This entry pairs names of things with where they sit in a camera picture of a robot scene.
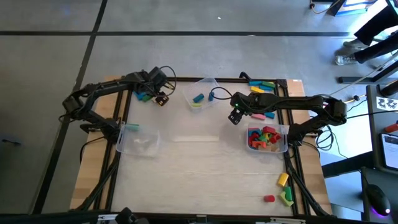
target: yellow toy block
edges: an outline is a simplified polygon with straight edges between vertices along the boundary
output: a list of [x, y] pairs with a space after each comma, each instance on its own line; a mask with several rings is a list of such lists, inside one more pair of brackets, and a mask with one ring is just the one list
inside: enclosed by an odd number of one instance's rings
[[283, 203], [285, 204], [286, 207], [290, 207], [294, 204], [294, 202], [290, 202], [288, 200], [286, 200], [286, 192], [282, 192], [279, 195], [279, 198], [283, 201]]
[[281, 173], [279, 180], [278, 180], [278, 185], [281, 187], [285, 187], [285, 184], [287, 182], [287, 179], [289, 178], [289, 175], [286, 173]]
[[250, 90], [251, 90], [252, 92], [255, 92], [255, 93], [264, 93], [264, 90], [259, 89], [259, 88], [254, 87], [254, 86], [250, 87]]

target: table leg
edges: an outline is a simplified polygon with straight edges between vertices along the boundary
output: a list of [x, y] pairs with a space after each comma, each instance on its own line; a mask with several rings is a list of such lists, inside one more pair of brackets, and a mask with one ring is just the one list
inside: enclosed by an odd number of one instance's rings
[[323, 176], [325, 178], [335, 177], [340, 174], [346, 174], [360, 170], [361, 167], [373, 168], [373, 152], [366, 152], [338, 162], [332, 162], [322, 166]]

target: computer mouse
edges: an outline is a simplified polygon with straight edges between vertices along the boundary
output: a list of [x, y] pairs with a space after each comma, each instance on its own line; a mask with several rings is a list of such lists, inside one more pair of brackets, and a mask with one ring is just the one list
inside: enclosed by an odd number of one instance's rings
[[365, 192], [366, 196], [368, 196], [369, 203], [375, 209], [375, 211], [377, 211], [378, 214], [384, 216], [390, 214], [390, 201], [388, 201], [388, 198], [379, 186], [374, 184], [368, 184]]

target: white cable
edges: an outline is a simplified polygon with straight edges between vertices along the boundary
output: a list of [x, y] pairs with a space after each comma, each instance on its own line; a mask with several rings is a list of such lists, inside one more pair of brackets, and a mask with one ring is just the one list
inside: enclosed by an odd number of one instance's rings
[[394, 60], [397, 56], [398, 56], [398, 52], [396, 52], [394, 55], [392, 55], [392, 57], [391, 57], [388, 61], [384, 62], [384, 64], [382, 64], [382, 65], [378, 66], [377, 68], [375, 68], [375, 69], [373, 70], [373, 72], [367, 74], [366, 76], [360, 78], [359, 80], [356, 80], [355, 82], [353, 82], [353, 83], [351, 83], [351, 84], [349, 84], [349, 85], [347, 85], [347, 86], [344, 86], [343, 88], [341, 88], [341, 89], [339, 89], [339, 90], [337, 90], [337, 91], [335, 91], [335, 92], [333, 92], [333, 93], [330, 93], [329, 95], [332, 96], [332, 95], [334, 95], [334, 94], [340, 92], [341, 90], [344, 90], [344, 89], [347, 88], [347, 87], [350, 87], [350, 86], [352, 86], [352, 85], [355, 85], [355, 84], [359, 83], [360, 81], [364, 80], [366, 77], [368, 77], [368, 76], [372, 75], [373, 73], [377, 72], [380, 68], [382, 68], [383, 66], [385, 66], [386, 64], [388, 64], [390, 61]]

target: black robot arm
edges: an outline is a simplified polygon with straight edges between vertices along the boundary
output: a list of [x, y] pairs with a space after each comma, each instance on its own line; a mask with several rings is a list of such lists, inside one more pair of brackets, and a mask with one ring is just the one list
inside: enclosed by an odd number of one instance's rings
[[315, 95], [304, 97], [281, 97], [270, 93], [250, 93], [248, 96], [236, 92], [230, 104], [234, 107], [228, 119], [238, 124], [243, 115], [264, 114], [275, 110], [310, 110], [317, 116], [302, 124], [292, 124], [289, 128], [287, 141], [299, 146], [308, 133], [319, 133], [320, 128], [330, 124], [345, 124], [347, 116], [346, 104], [330, 96]]
[[110, 118], [103, 118], [99, 114], [92, 111], [92, 107], [97, 98], [117, 93], [123, 90], [132, 90], [137, 94], [145, 93], [149, 96], [156, 97], [160, 105], [167, 102], [168, 97], [160, 89], [167, 83], [166, 75], [155, 67], [149, 73], [142, 70], [141, 72], [133, 72], [118, 80], [109, 82], [87, 84], [81, 90], [71, 93], [63, 102], [62, 105], [66, 109], [65, 115], [68, 115], [72, 120], [84, 120], [91, 124], [82, 124], [80, 128], [85, 132], [94, 129], [100, 129], [104, 137], [116, 142], [119, 136], [120, 128], [117, 122]]

